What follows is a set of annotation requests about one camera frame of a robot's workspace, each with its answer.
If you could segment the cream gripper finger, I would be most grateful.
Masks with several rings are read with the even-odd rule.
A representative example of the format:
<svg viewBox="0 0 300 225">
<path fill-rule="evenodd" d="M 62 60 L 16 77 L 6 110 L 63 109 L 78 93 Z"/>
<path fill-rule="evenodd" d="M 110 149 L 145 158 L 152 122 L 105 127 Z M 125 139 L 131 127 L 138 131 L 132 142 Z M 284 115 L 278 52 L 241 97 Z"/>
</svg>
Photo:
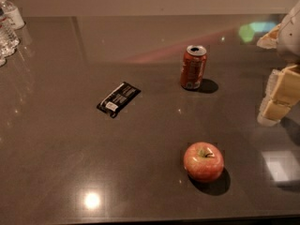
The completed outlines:
<svg viewBox="0 0 300 225">
<path fill-rule="evenodd" d="M 258 123 L 265 127 L 278 124 L 299 101 L 300 66 L 289 64 L 282 70 L 273 69 L 257 116 Z"/>
<path fill-rule="evenodd" d="M 257 46 L 263 49 L 275 49 L 277 47 L 278 32 L 280 25 L 277 24 L 268 33 L 260 37 Z"/>
</svg>

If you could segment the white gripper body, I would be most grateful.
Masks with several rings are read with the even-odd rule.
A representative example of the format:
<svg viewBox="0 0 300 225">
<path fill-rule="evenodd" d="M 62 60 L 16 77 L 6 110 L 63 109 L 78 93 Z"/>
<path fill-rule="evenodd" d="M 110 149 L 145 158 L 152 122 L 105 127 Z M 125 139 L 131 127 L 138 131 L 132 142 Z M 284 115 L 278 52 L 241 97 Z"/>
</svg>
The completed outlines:
<svg viewBox="0 0 300 225">
<path fill-rule="evenodd" d="M 277 52 L 288 63 L 300 64 L 300 1 L 281 21 Z"/>
</svg>

